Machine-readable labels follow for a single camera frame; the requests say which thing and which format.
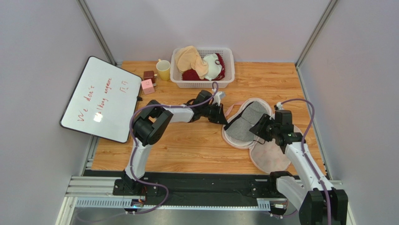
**white wall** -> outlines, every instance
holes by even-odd
[[[328,0],[87,0],[117,61],[229,47],[235,61],[295,62]]]
[[[0,224],[54,224],[89,140],[59,120],[87,58],[105,56],[74,0],[0,4]]]
[[[342,0],[301,68],[357,224],[397,224],[399,1]]]

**whiteboard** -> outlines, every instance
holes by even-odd
[[[125,143],[140,87],[141,77],[91,56],[60,125]]]

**plastic basket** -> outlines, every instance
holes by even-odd
[[[203,81],[183,81],[182,74],[175,63],[175,54],[179,51],[180,48],[177,48],[173,51],[171,67],[170,67],[170,79],[172,82],[175,82],[180,88],[212,88],[212,82],[209,80]],[[236,70],[234,69],[234,59],[233,53],[229,48],[197,48],[198,53],[201,57],[204,57],[208,54],[219,53],[223,59],[225,66],[225,77],[217,81],[219,84],[219,88],[225,88],[227,85],[234,80],[234,74]]]

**wood grain surface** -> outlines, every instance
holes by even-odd
[[[144,71],[156,71],[155,64],[155,61],[125,61],[122,68],[142,77]],[[232,104],[253,97],[264,99],[271,107],[279,101],[303,98],[293,63],[236,62],[235,67],[235,81],[222,89],[226,92],[226,97],[222,100],[225,111]],[[139,103],[139,108],[147,105],[152,99],[166,105],[180,105],[196,98],[201,91],[181,89],[172,81],[166,82],[159,78],[156,83],[155,93],[142,95],[143,101]],[[238,108],[239,106],[236,106],[230,116],[234,115]],[[292,111],[294,124],[304,132],[309,123],[305,103],[287,103],[284,108]],[[194,123],[169,124],[160,141],[151,150],[146,171],[263,174],[251,162],[248,150],[235,149],[223,141],[221,128],[221,125],[208,122],[207,118],[201,118]],[[317,165],[324,171],[313,129],[308,133],[306,141]],[[132,144],[131,139],[125,144],[101,139],[92,169],[124,170],[129,161]],[[292,164],[287,170],[297,174]]]

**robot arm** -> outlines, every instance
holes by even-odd
[[[125,168],[126,175],[132,180],[135,180],[132,171],[138,179],[144,176],[151,148],[162,137],[169,123],[194,122],[203,116],[207,117],[212,123],[227,124],[227,120],[224,117],[223,104],[220,103],[224,96],[224,92],[219,91],[215,94],[214,103],[209,104],[207,102],[193,108],[150,107],[142,110],[132,124],[133,134],[138,146],[136,152],[132,150],[131,154],[134,153],[133,163],[129,163]],[[212,97],[210,92],[202,90],[197,98],[188,101],[186,106],[201,104],[210,97]],[[151,100],[148,105],[159,105],[159,103]]]
[[[273,172],[270,176],[276,178],[277,191],[285,195],[299,211],[301,224],[322,222],[325,200],[326,203],[330,202],[335,221],[341,225],[346,224],[347,195],[344,190],[336,190],[323,175],[306,141],[302,143],[302,134],[294,132],[291,111],[276,109],[274,119],[264,114],[250,131],[267,142],[274,139],[298,172],[303,186],[288,172]]]

